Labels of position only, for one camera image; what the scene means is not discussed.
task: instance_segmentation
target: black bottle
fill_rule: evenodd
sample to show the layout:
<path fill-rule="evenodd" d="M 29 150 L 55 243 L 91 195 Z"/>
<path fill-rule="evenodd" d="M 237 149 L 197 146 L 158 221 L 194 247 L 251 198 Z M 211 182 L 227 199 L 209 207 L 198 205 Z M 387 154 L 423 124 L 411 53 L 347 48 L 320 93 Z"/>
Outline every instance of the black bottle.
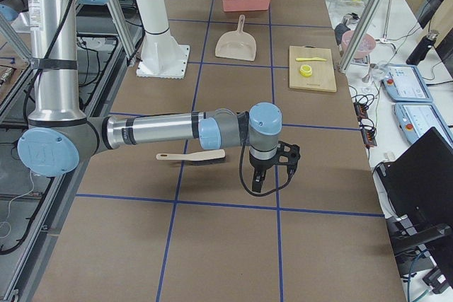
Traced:
<path fill-rule="evenodd" d="M 436 43 L 436 38 L 439 35 L 439 32 L 436 30 L 431 30 L 422 40 L 418 43 L 417 47 L 412 51 L 406 64 L 409 65 L 418 65 L 430 50 L 430 48 Z"/>

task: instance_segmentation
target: yellow knife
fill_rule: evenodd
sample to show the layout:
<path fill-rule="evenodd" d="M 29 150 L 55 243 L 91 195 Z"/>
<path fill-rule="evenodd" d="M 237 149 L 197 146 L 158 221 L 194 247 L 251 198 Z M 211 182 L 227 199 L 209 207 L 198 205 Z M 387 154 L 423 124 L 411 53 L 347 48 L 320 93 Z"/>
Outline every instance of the yellow knife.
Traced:
<path fill-rule="evenodd" d="M 296 62 L 327 62 L 327 59 L 320 57 L 296 58 Z"/>

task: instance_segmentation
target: dustpan handle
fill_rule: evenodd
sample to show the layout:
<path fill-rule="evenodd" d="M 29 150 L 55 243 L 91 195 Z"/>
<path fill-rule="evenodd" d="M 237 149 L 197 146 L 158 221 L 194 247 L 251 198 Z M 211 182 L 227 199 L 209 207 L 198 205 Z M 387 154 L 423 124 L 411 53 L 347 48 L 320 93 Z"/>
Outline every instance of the dustpan handle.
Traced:
<path fill-rule="evenodd" d="M 239 32 L 239 33 L 243 32 L 243 25 L 245 22 L 246 22 L 246 17 L 245 17 L 245 15 L 241 14 L 239 16 L 238 29 L 236 30 L 237 32 Z"/>

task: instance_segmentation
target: white table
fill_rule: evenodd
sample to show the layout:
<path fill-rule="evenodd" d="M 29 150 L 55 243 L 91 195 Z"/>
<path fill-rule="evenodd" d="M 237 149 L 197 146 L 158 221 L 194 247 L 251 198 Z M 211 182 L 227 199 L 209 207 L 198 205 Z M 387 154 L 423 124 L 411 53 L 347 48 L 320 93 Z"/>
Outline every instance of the white table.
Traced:
<path fill-rule="evenodd" d="M 384 24 L 389 0 L 382 0 L 376 15 L 373 18 L 372 24 L 368 28 L 367 33 L 374 38 L 382 37 L 384 32 Z M 364 7 L 353 6 L 350 3 L 339 0 L 326 0 L 329 16 L 331 18 L 332 28 L 341 23 L 343 16 L 347 13 L 354 12 L 361 16 Z M 404 39 L 394 42 L 395 46 L 399 48 L 397 55 L 391 60 L 393 64 L 405 64 L 409 54 L 417 45 L 418 40 L 422 34 L 422 30 L 418 25 L 415 16 L 412 14 L 408 4 L 405 0 L 393 0 L 391 5 L 391 14 L 389 20 L 389 29 L 387 37 L 389 39 L 400 38 L 407 35 L 411 28 L 418 29 L 415 34 L 407 37 L 406 42 L 403 44 Z M 354 30 L 355 25 L 349 25 L 351 30 Z M 390 45 L 377 44 L 376 48 L 370 55 L 371 62 L 377 63 L 380 61 L 389 61 L 394 52 Z M 427 57 L 423 62 L 418 65 L 418 68 L 425 78 L 432 78 L 431 68 L 440 62 L 440 58 L 434 49 L 428 52 Z M 361 88 L 364 87 L 362 82 L 363 76 L 368 72 L 366 66 L 359 66 L 351 64 L 347 70 L 346 76 L 351 86 L 356 88 L 361 93 Z M 448 70 L 443 63 L 438 64 L 434 68 L 435 79 L 432 81 L 425 81 L 426 83 L 439 83 L 443 81 L 451 81 L 452 77 L 449 75 Z M 448 83 L 441 86 L 429 87 L 429 90 L 434 98 L 434 104 L 439 109 L 442 117 L 447 124 L 453 124 L 453 83 Z M 354 95 L 354 90 L 351 89 L 351 95 Z M 406 140 L 403 132 L 401 131 L 396 117 L 393 114 L 394 102 L 391 101 L 386 91 L 382 88 L 379 94 L 379 103 L 375 101 L 368 110 L 368 116 L 377 123 L 377 147 L 370 149 L 369 165 L 374 168 L 376 164 L 382 161 L 388 161 L 386 153 L 392 153 L 395 158 L 398 158 L 410 146 Z M 391 208 L 389 207 L 386 198 L 385 189 L 382 186 L 377 175 L 374 176 L 374 182 L 379 193 L 382 210 L 386 218 L 392 216 Z M 426 284 L 422 281 L 425 272 L 419 274 L 411 280 L 411 300 L 413 301 L 427 288 Z M 404 291 L 406 292 L 407 284 L 403 283 Z M 422 301 L 424 302 L 451 302 L 453 301 L 453 289 L 448 288 L 441 295 L 434 295 L 429 293 Z"/>

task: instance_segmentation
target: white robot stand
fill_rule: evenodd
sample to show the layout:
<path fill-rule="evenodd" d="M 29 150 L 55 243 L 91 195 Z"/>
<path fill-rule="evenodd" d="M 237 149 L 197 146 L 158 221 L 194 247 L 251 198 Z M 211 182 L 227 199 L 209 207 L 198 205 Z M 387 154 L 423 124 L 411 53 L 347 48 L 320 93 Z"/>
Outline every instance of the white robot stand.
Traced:
<path fill-rule="evenodd" d="M 172 37 L 164 0 L 137 0 L 137 5 L 146 31 L 137 75 L 184 78 L 190 47 Z"/>

